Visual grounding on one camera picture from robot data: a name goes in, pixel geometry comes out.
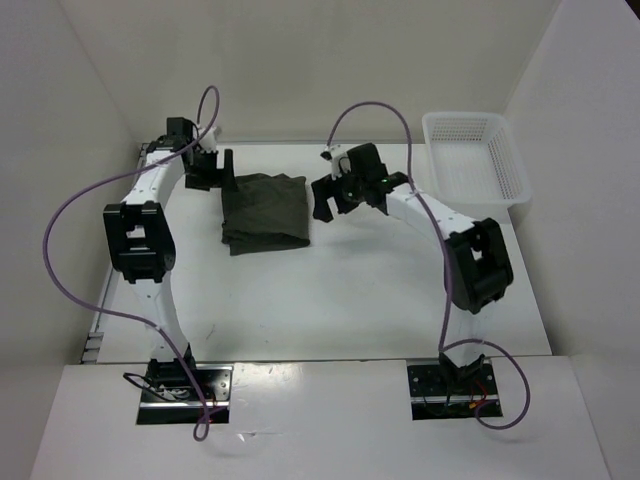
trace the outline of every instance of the wall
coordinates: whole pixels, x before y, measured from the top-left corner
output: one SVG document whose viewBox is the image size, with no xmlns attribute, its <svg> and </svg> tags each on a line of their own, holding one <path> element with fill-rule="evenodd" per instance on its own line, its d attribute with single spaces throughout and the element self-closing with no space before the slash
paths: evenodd
<svg viewBox="0 0 640 480">
<path fill-rule="evenodd" d="M 433 110 L 501 112 L 557 0 L 60 0 L 135 136 L 221 87 L 225 139 L 326 139 L 368 99 L 422 137 Z M 402 139 L 390 114 L 342 138 Z"/>
<path fill-rule="evenodd" d="M 565 0 L 507 108 L 534 191 L 513 214 L 518 239 L 614 479 L 640 471 L 638 79 L 624 0 Z"/>
<path fill-rule="evenodd" d="M 60 6 L 0 4 L 0 465 L 27 478 L 62 366 L 77 362 L 91 315 L 50 283 L 45 225 L 71 193 L 135 165 L 136 147 Z M 62 280 L 95 301 L 107 255 L 105 188 L 63 217 L 52 253 Z"/>
</svg>

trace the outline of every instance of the white basket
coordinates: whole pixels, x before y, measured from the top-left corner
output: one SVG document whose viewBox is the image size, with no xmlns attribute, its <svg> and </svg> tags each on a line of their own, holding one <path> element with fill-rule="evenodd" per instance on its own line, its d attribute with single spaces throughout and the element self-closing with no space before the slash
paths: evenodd
<svg viewBox="0 0 640 480">
<path fill-rule="evenodd" d="M 428 113 L 422 128 L 435 195 L 442 201 L 509 207 L 531 198 L 520 153 L 501 115 Z"/>
</svg>

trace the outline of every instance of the folded cloth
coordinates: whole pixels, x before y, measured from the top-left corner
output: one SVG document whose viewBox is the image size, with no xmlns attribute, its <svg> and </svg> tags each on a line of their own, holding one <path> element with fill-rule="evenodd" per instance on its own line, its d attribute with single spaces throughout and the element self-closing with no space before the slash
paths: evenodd
<svg viewBox="0 0 640 480">
<path fill-rule="evenodd" d="M 255 173 L 236 177 L 237 188 L 222 188 L 222 243 L 232 256 L 309 246 L 305 181 Z"/>
</svg>

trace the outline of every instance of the perforated basket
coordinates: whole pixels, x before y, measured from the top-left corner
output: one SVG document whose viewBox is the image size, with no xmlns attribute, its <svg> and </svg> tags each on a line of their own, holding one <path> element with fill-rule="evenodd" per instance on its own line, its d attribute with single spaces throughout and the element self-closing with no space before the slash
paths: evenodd
<svg viewBox="0 0 640 480">
<path fill-rule="evenodd" d="M 428 113 L 422 128 L 441 200 L 509 207 L 531 198 L 520 153 L 501 115 Z"/>
</svg>

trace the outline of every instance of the gray wall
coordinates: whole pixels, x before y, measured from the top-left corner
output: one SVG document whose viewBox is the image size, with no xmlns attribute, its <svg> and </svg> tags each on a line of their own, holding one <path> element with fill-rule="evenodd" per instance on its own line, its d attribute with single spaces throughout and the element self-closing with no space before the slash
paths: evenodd
<svg viewBox="0 0 640 480">
<path fill-rule="evenodd" d="M 136 138 L 193 115 L 210 82 L 225 139 L 326 139 L 386 100 L 421 138 L 433 110 L 502 112 L 557 0 L 60 0 Z M 402 139 L 354 114 L 342 138 Z"/>
<path fill-rule="evenodd" d="M 507 109 L 534 192 L 518 239 L 616 480 L 640 472 L 639 87 L 625 2 L 565 0 Z"/>
<path fill-rule="evenodd" d="M 54 209 L 71 193 L 130 168 L 125 122 L 54 0 L 0 5 L 0 465 L 27 478 L 62 367 L 77 362 L 91 315 L 54 290 L 40 255 Z M 105 188 L 70 209 L 54 232 L 63 281 L 95 301 L 107 255 Z"/>
</svg>

